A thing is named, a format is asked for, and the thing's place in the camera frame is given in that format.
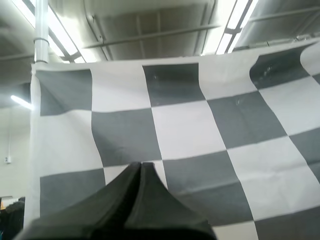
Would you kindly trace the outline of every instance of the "ceiling beam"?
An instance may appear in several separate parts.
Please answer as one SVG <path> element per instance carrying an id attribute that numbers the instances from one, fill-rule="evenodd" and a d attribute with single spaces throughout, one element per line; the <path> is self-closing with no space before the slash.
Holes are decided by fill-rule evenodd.
<path id="1" fill-rule="evenodd" d="M 249 19 L 248 22 L 252 23 L 252 22 L 258 22 L 258 21 L 264 21 L 264 20 L 270 20 L 270 19 L 278 19 L 278 18 L 284 18 L 284 17 L 293 16 L 293 15 L 317 12 L 317 11 L 320 11 L 320 7 L 315 6 L 315 7 L 310 7 L 310 8 L 300 9 L 300 10 L 285 11 L 285 12 L 280 12 L 275 14 L 252 17 Z"/>
<path id="2" fill-rule="evenodd" d="M 193 33 L 193 32 L 198 32 L 198 31 L 203 31 L 203 30 L 209 30 L 209 29 L 216 29 L 219 27 L 220 26 L 216 25 L 216 24 L 214 24 L 214 25 L 209 24 L 209 25 L 203 25 L 203 26 L 198 26 L 198 27 L 193 27 L 193 28 L 156 32 L 156 33 L 151 33 L 151 34 L 146 34 L 146 35 L 141 35 L 141 36 L 133 36 L 133 37 L 128 37 L 128 38 L 123 38 L 123 39 L 114 40 L 114 41 L 95 42 L 95 43 L 92 43 L 92 44 L 85 46 L 84 48 L 85 49 L 100 48 L 103 46 L 138 42 L 138 41 L 141 41 L 144 39 L 155 39 L 155 38 L 166 37 L 166 36 L 173 36 L 173 35 L 187 34 L 187 33 Z"/>

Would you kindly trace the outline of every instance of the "metal pipe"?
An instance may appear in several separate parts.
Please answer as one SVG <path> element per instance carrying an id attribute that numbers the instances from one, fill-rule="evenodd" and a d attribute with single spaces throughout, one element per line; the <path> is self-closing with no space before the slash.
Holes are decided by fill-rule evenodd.
<path id="1" fill-rule="evenodd" d="M 156 12 L 156 30 L 158 33 L 161 33 L 161 15 L 160 12 Z M 161 37 L 157 38 L 157 56 L 158 58 L 161 58 L 162 56 L 162 40 Z"/>
<path id="2" fill-rule="evenodd" d="M 30 58 L 33 58 L 33 57 L 34 57 L 34 54 L 29 54 L 29 53 L 9 55 L 9 56 L 1 56 L 0 57 L 0 62 L 22 60 L 22 59 L 30 59 Z"/>
<path id="3" fill-rule="evenodd" d="M 142 30 L 141 30 L 141 23 L 140 23 L 140 17 L 139 15 L 136 16 L 136 30 L 138 32 L 139 36 L 142 36 Z M 145 48 L 144 48 L 144 42 L 142 40 L 139 41 L 139 45 L 140 45 L 140 50 L 141 50 L 141 56 L 143 59 L 146 58 L 146 53 L 145 53 Z"/>
<path id="4" fill-rule="evenodd" d="M 138 41 L 144 40 L 144 39 L 154 39 L 154 38 L 160 38 L 160 37 L 166 37 L 166 36 L 172 36 L 172 35 L 187 34 L 187 33 L 192 33 L 192 32 L 197 32 L 197 31 L 202 31 L 202 30 L 216 29 L 219 27 L 220 26 L 218 26 L 218 25 L 203 25 L 203 26 L 198 26 L 198 27 L 194 27 L 194 28 L 156 32 L 156 33 L 146 34 L 146 35 L 142 35 L 142 36 L 133 36 L 133 37 L 128 37 L 128 38 L 114 40 L 114 41 L 95 42 L 93 44 L 85 46 L 84 48 L 85 49 L 92 49 L 92 48 L 99 48 L 102 46 L 124 44 L 124 43 L 130 43 L 130 42 L 138 42 Z"/>
<path id="5" fill-rule="evenodd" d="M 283 17 L 292 16 L 292 15 L 305 14 L 305 13 L 317 12 L 317 11 L 320 11 L 320 7 L 315 6 L 315 7 L 305 8 L 301 10 L 286 11 L 286 12 L 280 12 L 280 13 L 270 14 L 265 16 L 252 17 L 249 19 L 249 22 L 252 23 L 252 22 L 258 22 L 258 21 L 264 21 L 264 20 L 270 20 L 270 19 L 277 19 L 277 18 L 283 18 Z"/>
<path id="6" fill-rule="evenodd" d="M 48 63 L 48 0 L 36 0 L 35 2 L 35 39 L 34 61 L 36 63 Z"/>
<path id="7" fill-rule="evenodd" d="M 212 20 L 212 17 L 213 17 L 213 15 L 214 15 L 216 6 L 217 6 L 217 1 L 214 0 L 213 6 L 212 6 L 212 9 L 211 9 L 211 13 L 210 13 L 210 17 L 209 17 L 208 24 L 211 23 L 211 20 Z M 206 46 L 206 42 L 207 42 L 207 37 L 208 37 L 208 31 L 205 31 L 204 40 L 203 40 L 203 44 L 202 44 L 202 48 L 201 48 L 200 55 L 201 55 L 201 54 L 204 52 L 204 50 L 205 50 L 205 46 Z"/>
<path id="8" fill-rule="evenodd" d="M 202 26 L 202 25 L 204 24 L 204 22 L 205 22 L 208 5 L 209 5 L 208 3 L 206 3 L 206 4 L 204 5 L 203 12 L 202 12 L 202 18 L 201 18 L 201 21 L 200 21 L 200 26 Z M 194 44 L 194 49 L 193 49 L 193 54 L 192 54 L 193 56 L 196 55 L 201 33 L 202 33 L 201 31 L 198 31 L 198 34 L 197 34 L 197 36 L 196 36 L 196 40 L 195 40 L 195 44 Z"/>

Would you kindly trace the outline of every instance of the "white square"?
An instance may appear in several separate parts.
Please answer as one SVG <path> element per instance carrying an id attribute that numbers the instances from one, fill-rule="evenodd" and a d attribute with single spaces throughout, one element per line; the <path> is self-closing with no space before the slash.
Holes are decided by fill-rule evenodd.
<path id="1" fill-rule="evenodd" d="M 199 59 L 199 84 L 207 100 L 231 97 L 257 91 L 250 78 L 256 63 L 255 51 L 235 52 Z"/>
<path id="2" fill-rule="evenodd" d="M 32 137 L 33 164 L 41 177 L 103 168 L 91 130 L 91 111 L 41 116 Z"/>
<path id="3" fill-rule="evenodd" d="M 310 75 L 320 74 L 320 42 L 306 48 L 300 56 L 300 62 L 303 68 Z"/>
<path id="4" fill-rule="evenodd" d="M 320 206 L 320 184 L 288 136 L 227 152 L 254 220 Z"/>
<path id="5" fill-rule="evenodd" d="M 207 101 L 153 107 L 152 113 L 163 160 L 226 149 Z"/>
<path id="6" fill-rule="evenodd" d="M 260 93 L 288 135 L 320 127 L 320 85 L 311 76 Z"/>
<path id="7" fill-rule="evenodd" d="M 155 168 L 156 173 L 158 174 L 159 179 L 161 180 L 161 182 L 163 183 L 165 188 L 168 189 L 163 161 L 162 160 L 154 160 L 154 161 L 147 161 L 147 162 L 154 163 L 154 168 Z"/>
<path id="8" fill-rule="evenodd" d="M 214 226 L 212 229 L 218 240 L 259 240 L 254 221 Z"/>
<path id="9" fill-rule="evenodd" d="M 104 167 L 103 171 L 104 171 L 105 185 L 108 185 L 109 183 L 111 183 L 127 167 L 128 165 Z"/>
<path id="10" fill-rule="evenodd" d="M 95 63 L 92 73 L 92 111 L 116 112 L 150 108 L 143 67 L 136 62 Z"/>

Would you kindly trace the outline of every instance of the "ceiling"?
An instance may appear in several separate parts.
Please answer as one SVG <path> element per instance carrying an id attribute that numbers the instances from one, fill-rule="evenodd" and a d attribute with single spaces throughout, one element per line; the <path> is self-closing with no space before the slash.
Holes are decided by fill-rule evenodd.
<path id="1" fill-rule="evenodd" d="M 236 0 L 49 0 L 51 8 L 81 54 L 92 62 L 214 54 L 235 2 Z M 204 30 L 195 31 L 200 26 Z M 177 34 L 184 30 L 189 32 Z M 318 32 L 320 0 L 259 0 L 235 50 L 271 46 L 292 41 L 298 36 L 308 38 L 309 34 Z M 33 58 L 6 58 L 32 55 L 33 39 L 33 27 L 12 0 L 1 0 L 0 107 L 12 104 L 8 96 L 13 92 L 29 99 L 28 83 L 31 80 Z M 82 49 L 102 42 L 110 44 Z M 49 61 L 62 60 L 50 52 Z"/>

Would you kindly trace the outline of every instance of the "black object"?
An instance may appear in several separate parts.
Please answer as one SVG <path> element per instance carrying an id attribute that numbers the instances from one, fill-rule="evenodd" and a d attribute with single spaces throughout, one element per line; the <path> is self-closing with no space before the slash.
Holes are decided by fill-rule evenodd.
<path id="1" fill-rule="evenodd" d="M 153 163 L 132 163 L 89 198 L 34 220 L 16 240 L 164 238 L 216 240 L 207 220 L 167 191 Z"/>
<path id="2" fill-rule="evenodd" d="M 12 240 L 23 229 L 25 202 L 20 200 L 0 211 L 2 240 Z"/>

